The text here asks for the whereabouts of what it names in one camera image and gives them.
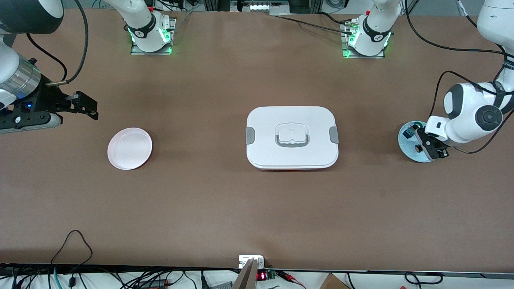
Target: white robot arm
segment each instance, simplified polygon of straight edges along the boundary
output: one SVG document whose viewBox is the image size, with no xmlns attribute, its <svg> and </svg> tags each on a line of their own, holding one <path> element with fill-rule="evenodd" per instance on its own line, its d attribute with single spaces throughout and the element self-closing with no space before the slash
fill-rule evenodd
<svg viewBox="0 0 514 289">
<path fill-rule="evenodd" d="M 358 28 L 348 44 L 364 56 L 375 56 L 385 47 L 391 28 L 401 12 L 401 0 L 373 0 L 368 15 L 356 19 Z"/>
<path fill-rule="evenodd" d="M 170 17 L 148 9 L 143 0 L 104 0 L 125 20 L 132 40 L 145 52 L 155 52 L 171 41 Z"/>
<path fill-rule="evenodd" d="M 514 52 L 514 3 L 486 0 L 477 27 L 487 40 Z M 444 97 L 447 117 L 431 116 L 424 128 L 416 129 L 419 148 L 429 160 L 448 156 L 446 148 L 479 139 L 498 129 L 503 114 L 514 109 L 514 59 L 506 57 L 494 82 L 456 84 Z"/>
<path fill-rule="evenodd" d="M 105 1 L 123 16 L 142 51 L 154 52 L 170 42 L 169 16 L 151 12 L 143 0 Z M 95 100 L 83 92 L 62 93 L 40 73 L 35 59 L 23 58 L 3 41 L 10 33 L 53 33 L 63 14 L 61 0 L 0 0 L 0 133 L 57 127 L 60 112 L 98 119 Z"/>
</svg>

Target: black wire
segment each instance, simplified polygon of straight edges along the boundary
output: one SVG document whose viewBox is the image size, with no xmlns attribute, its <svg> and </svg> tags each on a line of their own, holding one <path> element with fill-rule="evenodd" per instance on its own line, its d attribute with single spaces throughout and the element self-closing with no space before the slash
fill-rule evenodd
<svg viewBox="0 0 514 289">
<path fill-rule="evenodd" d="M 163 4 L 164 6 L 166 6 L 168 9 L 171 10 L 170 7 L 174 7 L 174 8 L 179 8 L 180 10 L 185 10 L 185 11 L 188 11 L 186 8 L 184 7 L 180 7 L 180 6 L 175 6 L 175 5 L 171 5 L 171 4 L 167 4 L 167 3 L 164 3 L 163 1 L 161 0 L 157 0 L 158 2 L 160 2 L 161 4 Z"/>
<path fill-rule="evenodd" d="M 414 10 L 414 8 L 416 8 L 417 4 L 419 3 L 419 0 L 415 0 L 414 3 L 411 4 L 412 8 L 411 10 L 409 10 L 409 13 L 412 13 L 412 10 Z"/>
<path fill-rule="evenodd" d="M 337 20 L 337 19 L 335 19 L 334 17 L 332 17 L 332 15 L 330 15 L 330 14 L 328 14 L 328 13 L 325 13 L 325 12 L 323 12 L 323 11 L 318 12 L 318 14 L 325 15 L 326 17 L 330 18 L 330 20 L 334 21 L 334 22 L 335 22 L 335 23 L 337 23 L 337 24 L 345 24 L 345 23 L 346 23 L 346 21 L 351 21 L 351 20 L 352 20 L 352 19 L 350 18 L 350 19 L 346 19 L 346 20 L 342 20 L 342 21 L 340 21 L 340 20 Z"/>
<path fill-rule="evenodd" d="M 408 7 L 409 3 L 408 3 L 408 0 L 405 0 L 405 7 Z M 414 32 L 414 34 L 416 34 L 416 36 L 418 36 L 421 40 L 423 40 L 424 42 L 430 44 L 430 45 L 433 45 L 435 47 L 439 47 L 439 48 L 442 48 L 442 49 L 447 49 L 447 50 L 453 50 L 453 51 L 466 51 L 466 52 L 487 52 L 487 53 L 495 53 L 495 54 L 501 54 L 501 55 L 504 55 L 504 56 L 509 56 L 509 57 L 512 57 L 514 58 L 513 55 L 511 54 L 508 54 L 508 53 L 505 53 L 505 52 L 502 52 L 502 51 L 496 51 L 496 50 L 489 50 L 489 49 L 464 49 L 464 48 L 453 48 L 453 47 L 448 47 L 448 46 L 444 46 L 444 45 L 439 45 L 439 44 L 436 44 L 436 43 L 433 43 L 429 40 L 426 40 L 423 36 L 421 36 L 417 31 L 416 31 L 416 28 L 414 28 L 414 25 L 412 25 L 412 22 L 411 22 L 411 18 L 409 16 L 409 12 L 406 11 L 405 12 L 405 15 L 407 16 L 407 22 L 409 22 L 409 25 L 412 29 L 412 31 Z"/>
<path fill-rule="evenodd" d="M 414 282 L 414 281 L 409 280 L 409 278 L 407 278 L 407 276 L 414 277 L 414 279 L 416 279 L 416 281 Z M 418 277 L 414 273 L 412 273 L 412 272 L 405 272 L 403 277 L 405 278 L 405 281 L 409 282 L 412 285 L 418 285 L 419 289 L 422 289 L 421 285 L 437 285 L 437 284 L 440 284 L 443 281 L 443 274 L 437 274 L 437 276 L 440 279 L 437 280 L 437 281 L 434 281 L 434 282 L 420 282 Z"/>
<path fill-rule="evenodd" d="M 18 277 L 18 272 L 20 271 L 20 269 L 18 269 L 18 271 L 16 271 L 16 273 L 14 272 L 14 270 L 12 271 L 12 285 L 11 285 L 11 289 L 16 289 L 16 279 Z"/>
<path fill-rule="evenodd" d="M 38 273 L 36 273 L 36 274 L 34 275 L 34 277 L 33 277 L 33 278 L 30 278 L 30 279 L 29 279 L 29 283 L 27 284 L 27 287 L 26 287 L 25 289 L 30 289 L 30 286 L 31 286 L 32 282 L 34 281 L 34 279 L 35 279 L 35 278 L 36 278 L 36 277 L 37 277 L 37 276 L 38 276 L 42 271 L 43 271 L 43 269 L 39 270 L 39 272 L 38 272 Z"/>
<path fill-rule="evenodd" d="M 473 19 L 471 19 L 471 17 L 469 17 L 469 15 L 466 15 L 466 18 L 468 19 L 469 22 L 471 22 L 471 24 L 476 28 L 476 23 L 475 21 L 473 21 Z"/>
<path fill-rule="evenodd" d="M 80 14 L 82 14 L 82 19 L 84 20 L 84 34 L 85 34 L 84 51 L 82 52 L 82 59 L 80 60 L 79 68 L 77 68 L 77 71 L 75 72 L 75 74 L 73 74 L 72 77 L 70 77 L 68 80 L 66 80 L 66 83 L 72 82 L 79 75 L 80 71 L 82 70 L 82 67 L 84 66 L 84 61 L 86 60 L 87 46 L 89 45 L 89 27 L 87 25 L 86 13 L 84 12 L 82 5 L 80 5 L 79 0 L 74 0 L 74 1 L 77 4 L 77 6 L 79 7 Z"/>
<path fill-rule="evenodd" d="M 79 278 L 80 278 L 80 282 L 82 282 L 82 286 L 84 286 L 84 289 L 87 289 L 86 283 L 84 283 L 84 280 L 82 279 L 82 274 L 80 272 L 79 272 Z"/>
<path fill-rule="evenodd" d="M 355 287 L 353 286 L 353 283 L 352 283 L 352 278 L 350 277 L 350 273 L 346 273 L 346 275 L 348 276 L 348 282 L 350 283 L 350 287 L 352 289 L 355 289 Z"/>
<path fill-rule="evenodd" d="M 173 285 L 177 283 L 178 281 L 180 281 L 180 279 L 182 279 L 182 277 L 184 277 L 184 271 L 182 271 L 182 275 L 180 275 L 180 277 L 178 277 L 178 279 L 175 282 L 172 282 L 171 284 Z"/>
<path fill-rule="evenodd" d="M 66 242 L 68 242 L 68 239 L 69 237 L 71 236 L 71 234 L 73 234 L 74 232 L 77 232 L 79 233 L 80 237 L 82 238 L 82 242 L 84 242 L 84 245 L 87 246 L 87 248 L 89 249 L 89 257 L 84 260 L 82 263 L 80 263 L 78 266 L 81 266 L 81 265 L 84 265 L 84 263 L 86 263 L 87 261 L 89 261 L 92 257 L 93 257 L 93 249 L 91 249 L 91 246 L 87 243 L 86 239 L 84 238 L 84 235 L 82 234 L 81 231 L 79 230 L 71 230 L 68 235 L 66 236 L 66 239 L 64 239 L 64 243 L 62 244 L 61 248 L 59 248 L 59 250 L 57 251 L 57 253 L 55 255 L 53 255 L 52 257 L 52 260 L 50 260 L 50 266 L 53 265 L 53 261 L 56 259 L 57 255 L 59 255 L 61 253 L 61 251 L 63 250 L 64 246 L 66 245 Z"/>
<path fill-rule="evenodd" d="M 37 49 L 39 49 L 42 53 L 48 55 L 48 57 L 52 58 L 53 60 L 55 60 L 57 63 L 60 64 L 60 66 L 63 68 L 63 71 L 64 71 L 64 75 L 63 75 L 63 78 L 61 79 L 61 81 L 65 80 L 66 77 L 68 76 L 68 68 L 66 68 L 66 65 L 64 65 L 64 63 L 59 60 L 59 58 L 53 56 L 51 53 L 49 53 L 48 51 L 46 51 L 45 49 L 43 49 L 43 47 L 39 46 L 35 41 L 34 39 L 32 39 L 32 36 L 30 34 L 25 34 L 27 36 L 27 38 L 29 39 L 30 43 L 32 43 L 32 45 L 34 45 Z"/>
<path fill-rule="evenodd" d="M 476 83 L 474 83 L 474 82 L 470 81 L 469 79 L 467 79 L 467 78 L 463 77 L 462 75 L 460 75 L 460 74 L 458 74 L 458 73 L 456 73 L 456 72 L 454 72 L 454 71 L 447 70 L 447 71 L 443 72 L 443 73 L 441 74 L 441 76 L 439 76 L 439 80 L 437 81 L 437 86 L 436 86 L 436 88 L 435 88 L 434 101 L 432 102 L 432 108 L 430 109 L 429 117 L 431 117 L 431 116 L 432 116 L 432 113 L 434 112 L 435 103 L 436 103 L 436 101 L 437 101 L 437 93 L 438 93 L 438 91 L 439 91 L 439 85 L 440 85 L 440 83 L 441 83 L 441 80 L 443 79 L 443 76 L 444 76 L 445 74 L 447 74 L 447 73 L 450 73 L 450 74 L 456 75 L 456 76 L 458 76 L 458 77 L 460 77 L 460 78 L 462 78 L 462 79 L 466 80 L 467 82 L 471 83 L 473 86 L 477 87 L 478 89 L 481 89 L 481 90 L 483 90 L 483 91 L 486 91 L 486 92 L 492 93 L 491 91 L 489 91 L 489 90 L 487 90 L 487 89 L 485 89 L 485 88 L 483 88 L 483 87 L 479 86 L 478 84 L 476 84 Z M 488 140 L 488 141 L 487 141 L 487 142 L 486 142 L 486 143 L 485 143 L 481 148 L 477 149 L 476 151 L 472 151 L 472 152 L 468 152 L 468 151 L 463 150 L 463 149 L 461 149 L 461 148 L 459 148 L 459 147 L 454 147 L 454 148 L 455 148 L 457 151 L 459 151 L 459 152 L 461 152 L 461 153 L 465 153 L 465 154 L 475 154 L 475 153 L 478 153 L 478 152 L 482 151 L 482 150 L 483 150 L 484 148 L 486 148 L 486 147 L 487 147 L 487 146 L 492 142 L 492 140 L 496 137 L 496 135 L 498 134 L 498 132 L 500 131 L 500 129 L 503 127 L 503 125 L 504 125 L 504 124 L 505 124 L 505 122 L 509 119 L 509 117 L 512 115 L 512 113 L 513 113 L 513 112 L 514 112 L 514 110 L 513 110 L 513 111 L 511 111 L 511 112 L 507 115 L 507 117 L 505 117 L 505 119 L 502 121 L 502 123 L 500 124 L 500 126 L 498 127 L 498 129 L 493 133 L 493 135 L 491 136 L 491 138 L 489 138 L 489 140 Z"/>
<path fill-rule="evenodd" d="M 196 283 L 195 283 L 195 281 L 193 281 L 193 279 L 189 278 L 189 276 L 186 274 L 186 271 L 182 271 L 182 272 L 184 273 L 184 276 L 185 276 L 186 278 L 188 278 L 189 280 L 191 280 L 191 282 L 193 282 L 194 289 L 198 289 L 198 288 L 196 287 Z"/>
<path fill-rule="evenodd" d="M 304 21 L 301 21 L 301 20 L 292 19 L 292 18 L 281 17 L 281 16 L 275 16 L 275 17 L 280 18 L 280 19 L 285 19 L 285 20 L 290 20 L 290 21 L 298 22 L 298 23 L 301 23 L 301 24 L 313 26 L 313 27 L 320 28 L 320 29 L 325 29 L 325 30 L 329 30 L 329 31 L 335 31 L 335 32 L 342 33 L 342 34 L 348 34 L 348 35 L 352 34 L 349 31 L 343 31 L 343 30 L 339 30 L 339 29 L 323 27 L 323 26 L 319 26 L 319 25 L 312 24 L 312 23 L 309 23 L 309 22 L 304 22 Z"/>
</svg>

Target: blue round base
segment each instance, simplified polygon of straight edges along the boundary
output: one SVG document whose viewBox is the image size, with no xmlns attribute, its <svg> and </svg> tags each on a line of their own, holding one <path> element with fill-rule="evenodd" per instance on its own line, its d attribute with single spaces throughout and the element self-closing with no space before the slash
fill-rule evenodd
<svg viewBox="0 0 514 289">
<path fill-rule="evenodd" d="M 417 162 L 431 162 L 432 160 L 428 159 L 423 152 L 416 152 L 415 146 L 419 144 L 416 136 L 406 138 L 405 135 L 403 135 L 403 132 L 405 130 L 407 130 L 410 126 L 416 123 L 422 123 L 423 126 L 427 125 L 427 123 L 423 121 L 407 122 L 405 125 L 401 127 L 400 131 L 398 132 L 398 145 L 400 146 L 400 149 L 403 152 L 403 154 L 407 156 L 409 159 Z"/>
</svg>

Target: white box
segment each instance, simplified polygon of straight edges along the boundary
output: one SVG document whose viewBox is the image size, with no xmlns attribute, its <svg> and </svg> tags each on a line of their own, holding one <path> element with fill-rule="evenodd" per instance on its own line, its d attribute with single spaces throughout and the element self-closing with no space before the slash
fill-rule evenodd
<svg viewBox="0 0 514 289">
<path fill-rule="evenodd" d="M 246 156 L 262 170 L 313 170 L 339 155 L 334 115 L 320 106 L 262 106 L 246 121 Z"/>
</svg>

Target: table surface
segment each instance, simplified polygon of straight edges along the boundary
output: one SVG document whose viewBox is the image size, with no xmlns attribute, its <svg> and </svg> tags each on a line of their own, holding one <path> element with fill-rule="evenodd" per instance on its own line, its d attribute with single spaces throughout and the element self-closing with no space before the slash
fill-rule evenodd
<svg viewBox="0 0 514 289">
<path fill-rule="evenodd" d="M 239 254 L 261 254 L 275 268 L 514 272 L 512 124 L 479 154 L 451 150 L 430 164 L 409 161 L 396 142 L 405 122 L 428 117 L 441 72 L 490 81 L 501 56 L 429 46 L 401 17 L 386 59 L 345 59 L 337 33 L 221 12 L 193 13 L 171 56 L 131 56 L 116 11 L 86 14 L 84 69 L 62 90 L 96 99 L 100 119 L 63 114 L 56 129 L 0 136 L 2 262 L 49 262 L 79 229 L 91 264 L 233 267 Z M 464 17 L 412 18 L 440 44 L 496 48 Z M 75 71 L 77 10 L 34 38 Z M 61 78 L 24 36 L 14 48 Z M 445 78 L 441 89 L 458 82 Z M 274 105 L 330 109 L 338 161 L 311 172 L 254 168 L 246 117 Z M 154 150 L 143 167 L 121 171 L 106 149 L 128 127 L 148 131 Z M 57 262 L 87 255 L 74 236 Z"/>
</svg>

